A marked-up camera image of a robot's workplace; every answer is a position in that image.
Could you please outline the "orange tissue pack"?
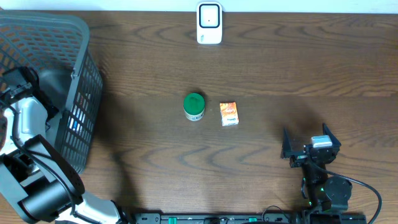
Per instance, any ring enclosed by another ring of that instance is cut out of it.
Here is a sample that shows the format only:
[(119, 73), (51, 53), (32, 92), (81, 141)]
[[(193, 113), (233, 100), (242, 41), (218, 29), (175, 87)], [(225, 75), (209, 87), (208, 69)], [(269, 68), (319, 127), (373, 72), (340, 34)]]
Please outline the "orange tissue pack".
[(222, 126), (239, 124), (236, 102), (220, 103), (220, 114)]

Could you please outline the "white Panadol box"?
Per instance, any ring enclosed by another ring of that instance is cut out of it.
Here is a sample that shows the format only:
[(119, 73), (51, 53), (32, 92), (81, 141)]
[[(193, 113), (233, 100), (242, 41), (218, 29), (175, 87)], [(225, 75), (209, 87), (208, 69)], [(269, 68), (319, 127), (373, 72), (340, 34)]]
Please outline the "white Panadol box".
[(70, 129), (72, 131), (79, 132), (79, 130), (80, 130), (80, 120), (79, 119), (75, 119), (75, 118), (71, 118), (69, 127), (70, 127)]

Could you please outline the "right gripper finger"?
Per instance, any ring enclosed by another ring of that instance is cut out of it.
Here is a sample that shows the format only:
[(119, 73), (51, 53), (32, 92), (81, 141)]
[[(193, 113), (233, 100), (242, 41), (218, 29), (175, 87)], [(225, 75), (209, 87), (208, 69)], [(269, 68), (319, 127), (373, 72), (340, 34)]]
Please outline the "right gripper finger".
[(288, 131), (286, 128), (284, 128), (280, 158), (288, 159), (291, 157), (299, 157), (299, 156), (305, 156), (305, 155), (306, 155), (306, 152), (304, 150), (299, 150), (299, 151), (293, 150), (291, 141), (289, 139)]
[(330, 129), (328, 128), (326, 123), (322, 124), (322, 128), (323, 128), (323, 134), (329, 136), (329, 138), (331, 140), (331, 143), (332, 143), (332, 146), (333, 147), (340, 147), (341, 143), (339, 142), (339, 140), (337, 140), (335, 135), (330, 131)]

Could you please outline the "green lid white jar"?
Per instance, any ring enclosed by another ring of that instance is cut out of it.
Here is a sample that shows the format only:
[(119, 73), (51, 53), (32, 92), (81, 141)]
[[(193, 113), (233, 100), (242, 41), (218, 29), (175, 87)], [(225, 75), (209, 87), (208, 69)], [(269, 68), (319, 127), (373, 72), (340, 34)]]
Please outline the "green lid white jar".
[(205, 99), (199, 93), (188, 94), (183, 101), (185, 116), (190, 121), (199, 121), (204, 116)]

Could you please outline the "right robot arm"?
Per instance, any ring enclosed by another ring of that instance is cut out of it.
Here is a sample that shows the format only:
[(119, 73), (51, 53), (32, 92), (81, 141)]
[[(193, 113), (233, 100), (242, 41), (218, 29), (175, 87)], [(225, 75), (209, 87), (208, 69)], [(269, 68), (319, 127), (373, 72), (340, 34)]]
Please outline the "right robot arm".
[(326, 124), (323, 134), (313, 136), (311, 143), (302, 149), (293, 148), (288, 131), (284, 130), (280, 157), (288, 159), (291, 168), (301, 168), (303, 173), (301, 193), (309, 207), (292, 215), (292, 223), (342, 223), (341, 214), (348, 209), (352, 184), (350, 181), (326, 173), (341, 143)]

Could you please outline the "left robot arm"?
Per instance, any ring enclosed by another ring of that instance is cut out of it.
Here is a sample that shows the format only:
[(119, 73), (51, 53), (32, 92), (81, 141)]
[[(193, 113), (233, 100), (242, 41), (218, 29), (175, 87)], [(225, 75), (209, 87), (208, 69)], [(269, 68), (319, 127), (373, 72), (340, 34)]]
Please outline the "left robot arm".
[(112, 200), (86, 192), (76, 170), (46, 139), (58, 104), (29, 67), (7, 71), (1, 106), (7, 119), (1, 149), (1, 194), (27, 223), (132, 223)]

